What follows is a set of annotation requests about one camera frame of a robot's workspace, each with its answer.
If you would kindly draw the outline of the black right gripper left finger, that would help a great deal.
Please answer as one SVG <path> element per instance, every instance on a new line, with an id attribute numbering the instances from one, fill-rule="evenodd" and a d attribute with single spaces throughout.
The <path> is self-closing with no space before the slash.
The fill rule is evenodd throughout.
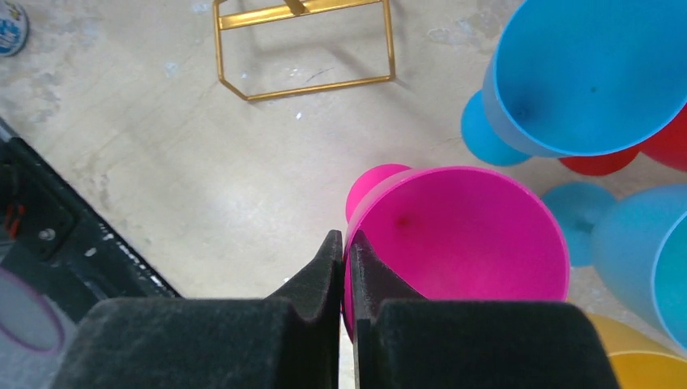
<path id="1" fill-rule="evenodd" d="M 79 324 L 55 388 L 336 388 L 343 239 L 261 299 L 131 297 Z"/>

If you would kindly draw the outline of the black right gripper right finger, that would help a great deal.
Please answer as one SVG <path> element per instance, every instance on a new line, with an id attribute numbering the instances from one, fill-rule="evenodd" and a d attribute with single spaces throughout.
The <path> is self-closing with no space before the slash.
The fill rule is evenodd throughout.
<path id="1" fill-rule="evenodd" d="M 616 388 L 587 316 L 564 302 L 432 301 L 364 233 L 350 246 L 359 388 Z"/>

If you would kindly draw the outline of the magenta wine glass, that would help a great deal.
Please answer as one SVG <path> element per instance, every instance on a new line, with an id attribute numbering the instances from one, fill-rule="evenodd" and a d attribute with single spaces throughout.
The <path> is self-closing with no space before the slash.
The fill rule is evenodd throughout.
<path id="1" fill-rule="evenodd" d="M 373 167 L 352 184 L 344 251 L 363 233 L 381 261 L 433 300 L 566 301 L 570 255 L 538 195 L 473 166 Z"/>

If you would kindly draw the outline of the yellow wine glass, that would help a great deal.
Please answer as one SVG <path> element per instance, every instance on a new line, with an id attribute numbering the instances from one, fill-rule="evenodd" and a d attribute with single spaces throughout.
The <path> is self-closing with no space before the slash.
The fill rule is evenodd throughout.
<path id="1" fill-rule="evenodd" d="M 641 332 L 588 313 L 623 389 L 686 389 L 686 360 Z"/>

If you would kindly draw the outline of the light blue wine glass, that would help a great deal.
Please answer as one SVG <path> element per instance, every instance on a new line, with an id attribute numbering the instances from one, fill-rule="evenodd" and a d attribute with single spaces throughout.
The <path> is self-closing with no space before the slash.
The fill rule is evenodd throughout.
<path id="1" fill-rule="evenodd" d="M 686 347 L 686 185 L 617 199 L 589 182 L 542 198 L 565 235 L 574 267 L 593 266 L 626 308 Z"/>

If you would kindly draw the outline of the red wine glass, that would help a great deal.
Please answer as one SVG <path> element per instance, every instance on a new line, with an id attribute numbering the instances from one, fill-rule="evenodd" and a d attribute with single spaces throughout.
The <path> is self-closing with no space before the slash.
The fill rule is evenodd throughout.
<path id="1" fill-rule="evenodd" d="M 602 156 L 576 156 L 559 161 L 571 171 L 606 176 L 629 165 L 639 153 L 669 168 L 686 171 L 686 106 L 657 134 L 620 152 Z"/>

